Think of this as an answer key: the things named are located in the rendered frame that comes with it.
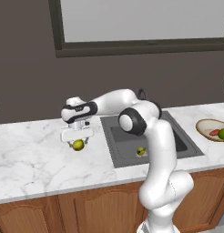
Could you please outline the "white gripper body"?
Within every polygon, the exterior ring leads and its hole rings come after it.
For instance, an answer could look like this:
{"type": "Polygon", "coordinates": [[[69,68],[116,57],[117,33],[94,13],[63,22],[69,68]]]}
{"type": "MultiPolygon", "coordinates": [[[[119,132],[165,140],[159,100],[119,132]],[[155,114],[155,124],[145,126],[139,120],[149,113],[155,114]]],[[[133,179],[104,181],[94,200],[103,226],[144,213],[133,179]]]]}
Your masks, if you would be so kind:
{"type": "Polygon", "coordinates": [[[78,139],[92,137],[94,135],[91,127],[85,127],[78,130],[73,128],[63,127],[60,129],[60,139],[62,142],[71,142],[78,139]]]}

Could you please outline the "wooden cupboard door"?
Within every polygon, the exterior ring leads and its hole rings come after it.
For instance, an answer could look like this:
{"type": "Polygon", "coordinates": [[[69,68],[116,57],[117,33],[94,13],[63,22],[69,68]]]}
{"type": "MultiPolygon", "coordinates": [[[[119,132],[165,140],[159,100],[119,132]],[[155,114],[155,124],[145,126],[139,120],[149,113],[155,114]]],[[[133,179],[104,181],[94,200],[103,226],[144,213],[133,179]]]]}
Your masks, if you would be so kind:
{"type": "Polygon", "coordinates": [[[0,233],[65,233],[57,198],[0,204],[0,233]]]}
{"type": "Polygon", "coordinates": [[[195,172],[191,176],[194,187],[173,217],[181,233],[213,229],[224,213],[224,168],[195,172]]]}
{"type": "Polygon", "coordinates": [[[66,233],[137,233],[145,209],[141,182],[58,195],[66,233]]]}

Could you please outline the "grey kitchen sink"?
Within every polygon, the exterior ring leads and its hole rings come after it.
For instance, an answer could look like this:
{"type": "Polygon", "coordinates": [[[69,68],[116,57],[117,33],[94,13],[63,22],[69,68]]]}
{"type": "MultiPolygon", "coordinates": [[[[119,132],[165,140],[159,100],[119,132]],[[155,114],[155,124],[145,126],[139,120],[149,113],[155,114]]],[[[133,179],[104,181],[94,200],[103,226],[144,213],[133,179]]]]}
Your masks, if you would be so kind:
{"type": "MultiPolygon", "coordinates": [[[[203,152],[168,111],[163,111],[161,118],[167,120],[172,126],[177,159],[203,156],[203,152]]],[[[137,154],[139,147],[148,148],[148,142],[144,136],[137,137],[124,132],[118,124],[117,116],[102,116],[100,120],[114,168],[148,163],[147,151],[141,157],[137,154]]]]}

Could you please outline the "window with dark frame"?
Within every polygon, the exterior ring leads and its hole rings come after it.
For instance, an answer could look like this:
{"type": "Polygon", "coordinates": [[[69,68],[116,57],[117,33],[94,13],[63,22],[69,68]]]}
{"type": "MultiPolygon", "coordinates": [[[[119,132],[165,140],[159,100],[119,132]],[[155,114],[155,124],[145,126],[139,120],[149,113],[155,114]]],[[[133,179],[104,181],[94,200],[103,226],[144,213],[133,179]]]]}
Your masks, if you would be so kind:
{"type": "Polygon", "coordinates": [[[224,51],[224,0],[48,0],[56,57],[224,51]]]}

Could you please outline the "beige bowl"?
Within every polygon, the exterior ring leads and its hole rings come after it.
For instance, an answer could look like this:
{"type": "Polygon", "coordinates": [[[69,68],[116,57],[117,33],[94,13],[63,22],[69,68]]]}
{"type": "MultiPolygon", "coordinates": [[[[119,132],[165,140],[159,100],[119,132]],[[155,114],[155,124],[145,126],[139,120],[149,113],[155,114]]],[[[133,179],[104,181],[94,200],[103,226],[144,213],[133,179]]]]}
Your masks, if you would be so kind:
{"type": "Polygon", "coordinates": [[[220,139],[218,136],[211,136],[209,133],[215,129],[221,130],[222,128],[224,128],[224,122],[217,119],[201,119],[196,124],[196,129],[202,136],[215,142],[224,142],[224,139],[220,139]]]}

